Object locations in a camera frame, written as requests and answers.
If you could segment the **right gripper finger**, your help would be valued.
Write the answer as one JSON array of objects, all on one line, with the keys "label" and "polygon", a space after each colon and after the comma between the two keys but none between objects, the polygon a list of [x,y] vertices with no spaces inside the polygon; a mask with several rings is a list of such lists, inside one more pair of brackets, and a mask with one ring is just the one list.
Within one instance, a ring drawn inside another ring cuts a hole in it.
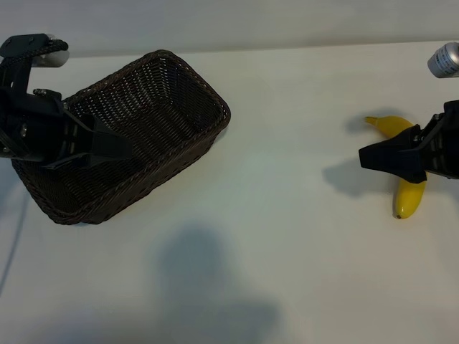
[{"label": "right gripper finger", "polygon": [[389,138],[378,143],[373,143],[359,150],[361,160],[375,158],[380,153],[389,152],[395,154],[399,151],[409,150],[417,147],[415,137],[421,133],[421,127],[416,124],[403,130],[393,138]]},{"label": "right gripper finger", "polygon": [[360,151],[359,159],[362,168],[389,173],[409,183],[422,183],[427,180],[427,174],[419,159],[410,153]]}]

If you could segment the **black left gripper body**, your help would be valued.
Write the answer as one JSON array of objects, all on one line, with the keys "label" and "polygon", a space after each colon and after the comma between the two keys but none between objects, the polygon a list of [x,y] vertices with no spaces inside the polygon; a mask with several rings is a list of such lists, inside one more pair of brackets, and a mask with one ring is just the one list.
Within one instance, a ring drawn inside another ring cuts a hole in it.
[{"label": "black left gripper body", "polygon": [[1,89],[1,157],[56,168],[78,159],[78,119],[61,94]]}]

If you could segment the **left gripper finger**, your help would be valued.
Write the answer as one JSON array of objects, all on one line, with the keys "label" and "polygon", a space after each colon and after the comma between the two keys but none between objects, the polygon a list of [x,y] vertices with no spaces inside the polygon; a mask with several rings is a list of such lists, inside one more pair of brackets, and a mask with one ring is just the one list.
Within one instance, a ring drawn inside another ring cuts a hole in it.
[{"label": "left gripper finger", "polygon": [[72,122],[70,153],[81,153],[93,158],[131,158],[132,143],[111,130],[102,120],[89,113],[75,115],[64,103],[64,114]]},{"label": "left gripper finger", "polygon": [[44,155],[44,167],[50,170],[74,166],[76,168],[90,168],[107,161],[107,157],[97,156],[90,153],[56,154],[47,153]]}]

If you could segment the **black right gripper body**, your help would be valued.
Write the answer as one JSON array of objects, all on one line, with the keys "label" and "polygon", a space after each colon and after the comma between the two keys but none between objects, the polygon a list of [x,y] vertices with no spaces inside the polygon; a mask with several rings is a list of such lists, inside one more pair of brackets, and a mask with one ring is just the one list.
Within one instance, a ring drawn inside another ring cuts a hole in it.
[{"label": "black right gripper body", "polygon": [[458,101],[444,104],[422,129],[419,145],[422,168],[449,179],[458,179]]}]

